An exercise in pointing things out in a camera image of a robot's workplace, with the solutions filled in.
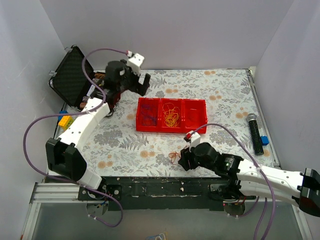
silver microphone head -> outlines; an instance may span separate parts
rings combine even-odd
[[[248,116],[246,117],[246,121],[250,122],[252,120],[257,120],[257,115],[255,115],[254,113],[249,113]]]

red plastic bin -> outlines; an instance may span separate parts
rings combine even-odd
[[[176,127],[167,126],[163,107],[177,107],[179,120]],[[203,99],[144,98],[138,100],[135,127],[139,132],[181,133],[185,134],[207,124],[206,101]],[[207,127],[198,131],[205,134]]]

gray floor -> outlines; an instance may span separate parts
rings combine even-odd
[[[147,236],[168,232],[168,240],[242,240],[253,239],[254,231],[263,209],[263,202],[248,216],[235,219],[225,212],[206,209],[184,210],[126,210],[122,223],[109,228],[88,218],[84,203],[42,204],[33,240],[144,240]],[[261,238],[271,212],[267,208],[260,226]],[[120,212],[106,212],[102,217],[115,223]],[[301,240],[302,236],[291,205],[277,202],[269,240]]]

yellow block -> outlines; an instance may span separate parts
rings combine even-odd
[[[74,119],[71,116],[63,116],[58,125],[65,131],[71,126],[73,122]]]

pile of yellow string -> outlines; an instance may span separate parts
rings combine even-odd
[[[177,127],[179,124],[180,109],[172,103],[165,103],[162,107],[164,123],[168,127]]]

